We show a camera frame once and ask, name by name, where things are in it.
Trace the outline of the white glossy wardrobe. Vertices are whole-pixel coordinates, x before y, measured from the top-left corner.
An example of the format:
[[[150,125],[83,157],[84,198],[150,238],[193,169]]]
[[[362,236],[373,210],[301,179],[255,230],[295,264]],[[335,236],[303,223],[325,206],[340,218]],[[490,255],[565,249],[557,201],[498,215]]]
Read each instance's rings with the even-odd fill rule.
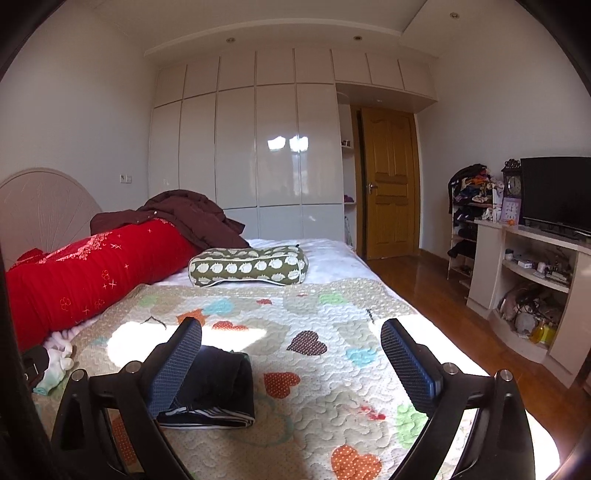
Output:
[[[353,106],[415,114],[429,67],[361,51],[226,52],[162,69],[148,191],[202,193],[256,238],[351,240],[358,248]]]

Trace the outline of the dark navy striped pants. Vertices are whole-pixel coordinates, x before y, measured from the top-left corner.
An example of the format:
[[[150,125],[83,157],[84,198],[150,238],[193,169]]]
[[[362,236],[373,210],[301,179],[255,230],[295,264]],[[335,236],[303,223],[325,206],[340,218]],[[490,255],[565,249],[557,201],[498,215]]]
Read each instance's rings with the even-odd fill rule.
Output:
[[[171,406],[156,417],[172,429],[239,429],[256,421],[252,363],[243,352],[201,347]]]

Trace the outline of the wooden door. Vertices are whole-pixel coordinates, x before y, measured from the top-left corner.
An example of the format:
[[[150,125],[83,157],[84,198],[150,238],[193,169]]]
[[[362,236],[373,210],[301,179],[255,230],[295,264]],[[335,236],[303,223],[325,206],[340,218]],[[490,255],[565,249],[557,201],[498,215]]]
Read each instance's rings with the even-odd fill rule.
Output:
[[[413,256],[420,234],[415,116],[353,106],[358,252],[367,260]]]

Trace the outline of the dark maroon garment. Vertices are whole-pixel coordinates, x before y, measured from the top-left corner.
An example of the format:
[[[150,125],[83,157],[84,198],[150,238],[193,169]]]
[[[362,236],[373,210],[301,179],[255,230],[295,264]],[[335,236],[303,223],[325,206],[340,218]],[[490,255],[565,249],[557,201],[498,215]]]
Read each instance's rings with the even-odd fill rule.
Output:
[[[98,213],[90,220],[90,233],[139,225],[152,219],[171,223],[200,251],[249,248],[249,243],[242,238],[245,224],[228,218],[224,210],[204,194],[182,189],[162,192],[136,210]]]

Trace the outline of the green hedgehog pattern bolster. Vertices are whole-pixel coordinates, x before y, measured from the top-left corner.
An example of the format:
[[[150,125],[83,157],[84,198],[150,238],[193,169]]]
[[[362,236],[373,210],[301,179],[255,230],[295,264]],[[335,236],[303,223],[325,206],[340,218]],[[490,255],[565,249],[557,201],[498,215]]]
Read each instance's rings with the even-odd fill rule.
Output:
[[[211,248],[188,263],[189,279],[199,287],[237,282],[289,286],[304,282],[307,274],[308,257],[298,245],[263,249]]]

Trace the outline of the red long bolster pillow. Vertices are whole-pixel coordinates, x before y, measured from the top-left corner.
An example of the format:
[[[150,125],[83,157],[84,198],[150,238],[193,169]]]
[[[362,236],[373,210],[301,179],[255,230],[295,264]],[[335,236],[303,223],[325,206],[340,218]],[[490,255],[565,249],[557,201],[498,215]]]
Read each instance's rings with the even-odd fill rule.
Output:
[[[140,284],[167,278],[195,254],[176,227],[159,219],[98,233],[50,253],[29,251],[6,272],[19,350],[99,315]]]

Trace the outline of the patchwork heart quilt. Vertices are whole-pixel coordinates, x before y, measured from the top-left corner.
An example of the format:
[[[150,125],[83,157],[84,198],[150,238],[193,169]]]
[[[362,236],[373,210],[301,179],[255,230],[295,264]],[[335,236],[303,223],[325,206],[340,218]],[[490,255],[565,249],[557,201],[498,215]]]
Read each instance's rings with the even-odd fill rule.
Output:
[[[252,363],[256,421],[166,429],[195,479],[385,479],[426,425],[380,342],[397,318],[441,362],[481,368],[377,281],[290,287],[140,286],[71,341],[77,368],[114,373],[145,358],[186,317],[202,342]]]

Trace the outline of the pale round headboard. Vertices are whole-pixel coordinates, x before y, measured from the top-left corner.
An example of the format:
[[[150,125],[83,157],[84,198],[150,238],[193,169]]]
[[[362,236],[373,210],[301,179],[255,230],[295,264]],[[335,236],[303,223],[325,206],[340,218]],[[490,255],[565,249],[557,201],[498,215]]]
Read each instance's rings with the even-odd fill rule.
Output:
[[[52,252],[90,235],[101,212],[92,195],[57,170],[20,171],[1,182],[1,251],[10,268],[25,252]]]

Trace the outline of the white tv cabinet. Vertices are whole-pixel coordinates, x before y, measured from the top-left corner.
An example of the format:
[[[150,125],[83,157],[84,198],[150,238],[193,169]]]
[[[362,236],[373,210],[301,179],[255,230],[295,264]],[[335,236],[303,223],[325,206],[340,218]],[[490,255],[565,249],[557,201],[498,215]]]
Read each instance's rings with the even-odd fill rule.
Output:
[[[590,245],[479,221],[467,306],[522,357],[571,386],[590,353]]]

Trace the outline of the black television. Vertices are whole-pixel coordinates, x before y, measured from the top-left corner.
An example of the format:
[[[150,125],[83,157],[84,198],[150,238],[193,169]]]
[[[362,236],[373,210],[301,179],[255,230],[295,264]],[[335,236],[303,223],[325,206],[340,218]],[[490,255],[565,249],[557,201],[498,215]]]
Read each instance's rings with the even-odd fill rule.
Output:
[[[590,167],[583,156],[522,158],[520,223],[589,235]]]

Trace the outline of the small purple clock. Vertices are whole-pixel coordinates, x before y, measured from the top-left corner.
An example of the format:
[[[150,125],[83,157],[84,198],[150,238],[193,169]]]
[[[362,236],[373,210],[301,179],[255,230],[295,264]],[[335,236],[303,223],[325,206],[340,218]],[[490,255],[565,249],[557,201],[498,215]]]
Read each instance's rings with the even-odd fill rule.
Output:
[[[521,199],[505,197],[502,203],[500,222],[508,226],[516,226],[520,220]]]

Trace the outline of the dark ornate mantel clock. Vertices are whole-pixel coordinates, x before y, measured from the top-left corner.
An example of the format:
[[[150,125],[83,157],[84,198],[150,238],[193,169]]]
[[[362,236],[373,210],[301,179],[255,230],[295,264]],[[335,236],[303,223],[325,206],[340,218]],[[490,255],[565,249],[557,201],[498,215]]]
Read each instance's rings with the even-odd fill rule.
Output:
[[[522,167],[520,159],[509,159],[502,169],[504,196],[506,198],[522,197]]]

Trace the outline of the black smartphone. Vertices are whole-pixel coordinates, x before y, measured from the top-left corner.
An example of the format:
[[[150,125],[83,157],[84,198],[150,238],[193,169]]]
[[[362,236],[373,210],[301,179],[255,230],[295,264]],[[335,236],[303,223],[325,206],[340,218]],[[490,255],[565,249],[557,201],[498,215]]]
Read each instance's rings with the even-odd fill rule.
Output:
[[[41,382],[49,367],[49,354],[44,346],[37,345],[23,353],[21,359],[27,387],[32,391]]]

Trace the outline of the clothes shoe rack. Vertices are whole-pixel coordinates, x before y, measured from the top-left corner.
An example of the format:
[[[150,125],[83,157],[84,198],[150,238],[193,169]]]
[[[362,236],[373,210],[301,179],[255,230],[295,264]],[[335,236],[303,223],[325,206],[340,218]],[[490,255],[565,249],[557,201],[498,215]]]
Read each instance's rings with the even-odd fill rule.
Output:
[[[463,167],[448,183],[451,240],[447,278],[467,289],[472,283],[477,253],[477,221],[496,222],[502,198],[503,184],[480,163]]]

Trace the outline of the white mint gloves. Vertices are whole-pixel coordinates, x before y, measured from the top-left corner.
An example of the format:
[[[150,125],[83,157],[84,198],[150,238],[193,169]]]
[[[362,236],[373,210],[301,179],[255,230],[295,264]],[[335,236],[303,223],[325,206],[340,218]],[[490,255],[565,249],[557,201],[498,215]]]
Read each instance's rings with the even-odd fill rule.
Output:
[[[71,358],[73,346],[69,341],[64,340],[46,342],[43,347],[48,354],[48,366],[45,368],[41,380],[33,388],[33,392],[48,396],[73,368],[74,361]]]

